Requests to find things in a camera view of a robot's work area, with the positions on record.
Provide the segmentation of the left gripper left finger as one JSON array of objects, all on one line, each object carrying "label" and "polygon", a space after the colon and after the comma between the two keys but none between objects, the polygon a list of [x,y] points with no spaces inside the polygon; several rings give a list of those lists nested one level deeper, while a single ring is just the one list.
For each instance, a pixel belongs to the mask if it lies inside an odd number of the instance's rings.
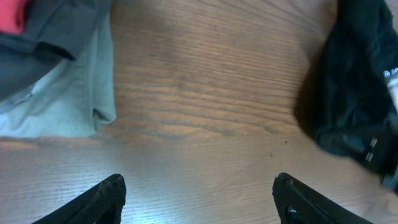
[{"label": "left gripper left finger", "polygon": [[120,224],[125,203],[124,177],[113,174],[33,224]]}]

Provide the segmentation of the black t-shirt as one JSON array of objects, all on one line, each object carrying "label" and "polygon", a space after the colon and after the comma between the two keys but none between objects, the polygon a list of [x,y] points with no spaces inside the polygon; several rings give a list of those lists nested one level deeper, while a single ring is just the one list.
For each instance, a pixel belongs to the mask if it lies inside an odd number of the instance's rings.
[{"label": "black t-shirt", "polygon": [[383,0],[339,1],[336,21],[298,104],[303,130],[326,152],[371,171],[397,167],[397,32]]}]

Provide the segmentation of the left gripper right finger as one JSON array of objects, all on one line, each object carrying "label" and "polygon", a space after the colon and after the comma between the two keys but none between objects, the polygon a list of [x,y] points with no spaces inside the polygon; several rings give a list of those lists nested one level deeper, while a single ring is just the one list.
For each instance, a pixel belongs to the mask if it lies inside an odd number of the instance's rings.
[{"label": "left gripper right finger", "polygon": [[372,224],[285,172],[274,179],[272,196],[281,224]]}]

